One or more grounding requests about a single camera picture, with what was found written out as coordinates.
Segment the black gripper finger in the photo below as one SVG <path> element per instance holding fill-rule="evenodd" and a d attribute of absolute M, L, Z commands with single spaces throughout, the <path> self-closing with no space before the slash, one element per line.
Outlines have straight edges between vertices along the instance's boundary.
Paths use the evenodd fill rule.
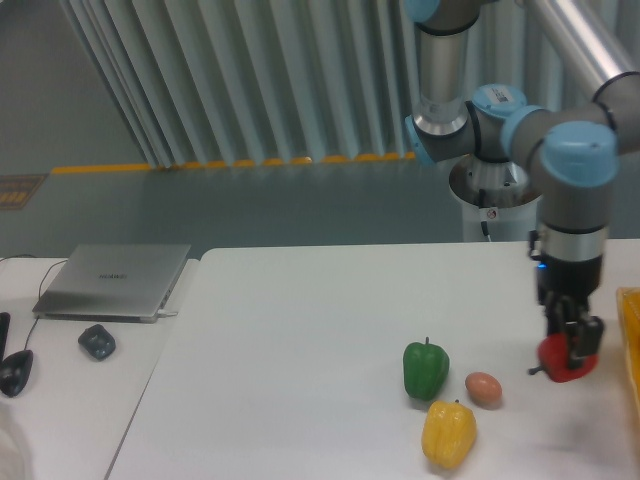
<path fill-rule="evenodd" d="M 548 294 L 544 303 L 547 320 L 546 336 L 567 333 L 575 324 L 575 302 L 572 297 Z"/>
<path fill-rule="evenodd" d="M 588 360 L 595 358 L 599 352 L 603 334 L 603 320 L 593 316 L 588 310 L 579 308 L 566 323 L 567 366 L 570 370 L 585 367 Z"/>

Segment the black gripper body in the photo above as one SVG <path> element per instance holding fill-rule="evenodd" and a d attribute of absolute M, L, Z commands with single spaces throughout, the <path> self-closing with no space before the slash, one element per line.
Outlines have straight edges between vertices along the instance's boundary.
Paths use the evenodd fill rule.
<path fill-rule="evenodd" d="M 567 233 L 552 228 L 529 232 L 528 254 L 537 263 L 540 305 L 549 295 L 566 296 L 586 304 L 600 284 L 605 229 Z"/>

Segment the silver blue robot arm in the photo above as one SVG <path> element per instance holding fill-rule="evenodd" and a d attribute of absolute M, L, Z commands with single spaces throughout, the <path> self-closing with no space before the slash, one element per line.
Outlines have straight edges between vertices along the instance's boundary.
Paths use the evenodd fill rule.
<path fill-rule="evenodd" d="M 512 162 L 540 193 L 529 235 L 537 295 L 547 319 L 538 368 L 557 383 L 596 366 L 603 321 L 591 314 L 622 154 L 639 148 L 639 72 L 582 1 L 527 1 L 543 32 L 587 96 L 584 106 L 552 112 L 530 106 L 513 88 L 462 93 L 467 35 L 479 1 L 409 1 L 419 50 L 420 99 L 406 125 L 419 160 L 470 155 Z"/>

